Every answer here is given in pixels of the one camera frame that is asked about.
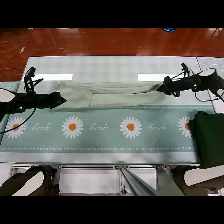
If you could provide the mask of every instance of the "reddish brown floor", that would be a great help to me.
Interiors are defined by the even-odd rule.
[[[1,28],[0,81],[20,80],[30,56],[224,57],[223,30],[178,28],[167,33],[161,28]]]

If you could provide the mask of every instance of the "flower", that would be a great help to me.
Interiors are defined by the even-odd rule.
[[[126,135],[126,138],[135,138],[141,134],[142,125],[140,121],[134,117],[126,117],[123,119],[120,125],[120,131],[123,131],[123,135]]]
[[[15,128],[12,131],[6,132],[5,134],[8,135],[8,138],[17,138],[18,136],[23,134],[23,131],[26,130],[26,124],[21,125],[20,124],[24,122],[24,119],[22,117],[14,117],[14,119],[11,119],[6,125],[6,130]]]
[[[190,132],[190,126],[189,126],[189,117],[182,117],[178,120],[177,127],[179,131],[182,131],[182,135],[185,135],[185,137],[191,138],[191,132]]]
[[[63,135],[66,135],[66,138],[70,137],[75,138],[82,134],[83,130],[83,121],[78,117],[69,117],[63,122],[62,131],[64,132]]]

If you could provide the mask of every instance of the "dark green object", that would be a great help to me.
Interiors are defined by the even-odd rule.
[[[201,167],[224,165],[224,114],[198,112],[189,123]]]

